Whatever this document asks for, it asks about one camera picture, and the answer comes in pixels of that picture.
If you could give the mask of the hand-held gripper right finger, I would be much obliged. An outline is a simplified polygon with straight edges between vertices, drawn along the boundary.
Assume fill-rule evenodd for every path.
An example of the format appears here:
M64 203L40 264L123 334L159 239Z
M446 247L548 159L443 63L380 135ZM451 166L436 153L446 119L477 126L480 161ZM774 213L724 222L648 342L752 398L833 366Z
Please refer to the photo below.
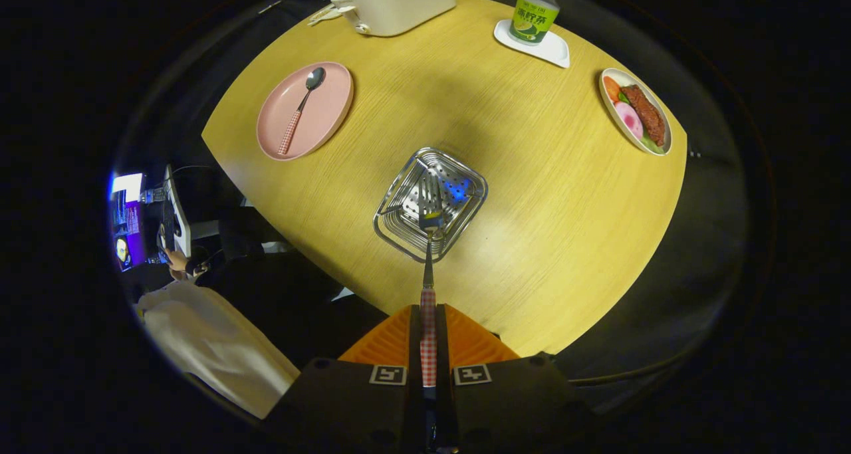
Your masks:
M435 310L435 442L459 453L562 453L587 405L547 354L520 357L458 309Z

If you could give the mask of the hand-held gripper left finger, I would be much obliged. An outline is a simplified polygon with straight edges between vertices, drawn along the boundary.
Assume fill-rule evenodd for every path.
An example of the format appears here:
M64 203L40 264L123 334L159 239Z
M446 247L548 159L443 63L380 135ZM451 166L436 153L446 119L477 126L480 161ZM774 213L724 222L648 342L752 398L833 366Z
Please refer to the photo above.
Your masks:
M263 431L289 453L420 453L426 447L422 320L401 309L340 359L310 361Z

